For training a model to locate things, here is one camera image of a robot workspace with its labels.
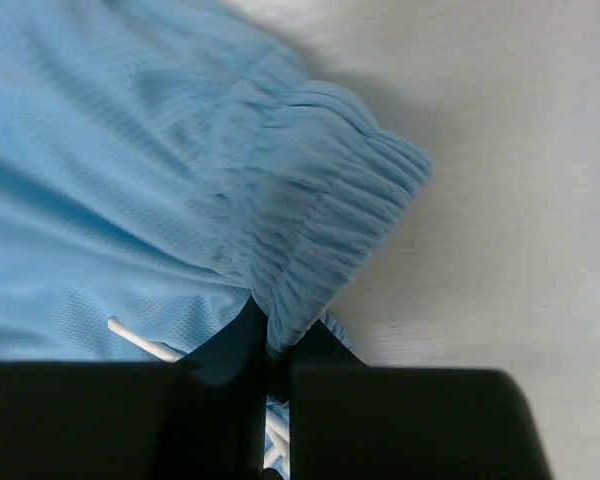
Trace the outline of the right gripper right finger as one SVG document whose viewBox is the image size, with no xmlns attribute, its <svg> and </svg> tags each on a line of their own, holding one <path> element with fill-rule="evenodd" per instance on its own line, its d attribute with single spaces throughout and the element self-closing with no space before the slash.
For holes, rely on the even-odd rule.
<svg viewBox="0 0 600 480">
<path fill-rule="evenodd" d="M 503 371 L 371 367 L 320 322 L 290 357 L 294 479 L 549 479 Z"/>
</svg>

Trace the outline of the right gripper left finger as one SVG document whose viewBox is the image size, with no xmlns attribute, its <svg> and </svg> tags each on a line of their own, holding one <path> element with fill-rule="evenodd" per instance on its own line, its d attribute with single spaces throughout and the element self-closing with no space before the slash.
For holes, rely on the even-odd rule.
<svg viewBox="0 0 600 480">
<path fill-rule="evenodd" d="M 1 362 L 0 479 L 257 479 L 267 319 L 254 301 L 169 362 Z"/>
</svg>

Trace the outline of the light blue shorts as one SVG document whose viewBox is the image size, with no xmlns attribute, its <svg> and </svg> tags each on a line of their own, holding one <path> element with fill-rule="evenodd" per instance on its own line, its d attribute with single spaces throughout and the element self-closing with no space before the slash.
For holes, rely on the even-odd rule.
<svg viewBox="0 0 600 480">
<path fill-rule="evenodd" d="M 291 351 L 347 348 L 329 305 L 431 169 L 220 2 L 0 1 L 0 363 L 173 363 L 254 301 L 294 479 Z"/>
</svg>

